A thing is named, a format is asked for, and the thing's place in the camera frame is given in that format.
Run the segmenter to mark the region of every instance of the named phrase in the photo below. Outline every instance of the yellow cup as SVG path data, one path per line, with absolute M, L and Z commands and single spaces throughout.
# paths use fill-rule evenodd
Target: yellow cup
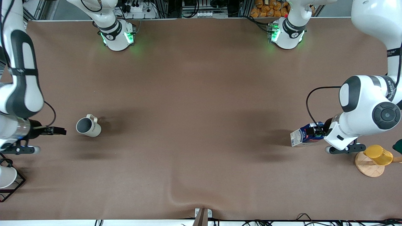
M 392 163 L 394 156 L 380 145 L 371 145 L 364 152 L 376 165 L 386 166 Z

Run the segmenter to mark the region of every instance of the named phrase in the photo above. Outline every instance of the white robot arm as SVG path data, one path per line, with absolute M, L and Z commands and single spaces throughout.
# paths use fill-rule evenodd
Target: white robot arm
M 100 30 L 105 45 L 113 51 L 121 51 L 134 44 L 135 27 L 117 19 L 113 10 L 118 0 L 67 0 L 86 13 Z
M 325 5 L 337 0 L 286 0 L 290 4 L 287 18 L 280 18 L 277 33 L 271 36 L 271 42 L 282 49 L 293 49 L 302 41 L 304 29 L 312 16 L 311 4 Z
M 359 136 L 394 128 L 401 119 L 402 0 L 354 0 L 352 23 L 387 47 L 386 76 L 352 76 L 339 90 L 344 111 L 332 118 L 325 140 L 338 150 Z
M 42 126 L 28 119 L 43 107 L 39 87 L 35 50 L 23 23 L 21 0 L 0 0 L 1 47 L 12 83 L 0 83 L 0 152 L 32 154 L 39 147 L 28 146 L 28 140 L 39 135 L 66 134 L 63 128 Z

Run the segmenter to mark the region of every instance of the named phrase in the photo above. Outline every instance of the black mug handle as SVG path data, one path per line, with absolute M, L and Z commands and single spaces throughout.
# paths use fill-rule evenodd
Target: black mug handle
M 12 167 L 12 160 L 11 160 L 11 159 L 9 159 L 9 158 L 2 158 L 2 159 L 0 159 L 0 165 L 1 165 L 4 161 L 8 163 L 7 167 Z

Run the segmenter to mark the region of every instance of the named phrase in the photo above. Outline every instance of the wooden disc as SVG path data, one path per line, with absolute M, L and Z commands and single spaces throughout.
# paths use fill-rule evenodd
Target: wooden disc
M 363 152 L 357 153 L 355 157 L 356 168 L 368 177 L 379 177 L 384 173 L 385 166 L 378 166 L 365 156 Z

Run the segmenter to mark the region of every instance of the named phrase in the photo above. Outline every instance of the green object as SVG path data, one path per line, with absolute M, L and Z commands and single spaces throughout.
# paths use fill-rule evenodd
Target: green object
M 399 153 L 402 154 L 402 139 L 398 140 L 398 141 L 392 146 L 392 148 L 393 148 L 395 151 L 397 151 L 397 152 L 399 152 Z

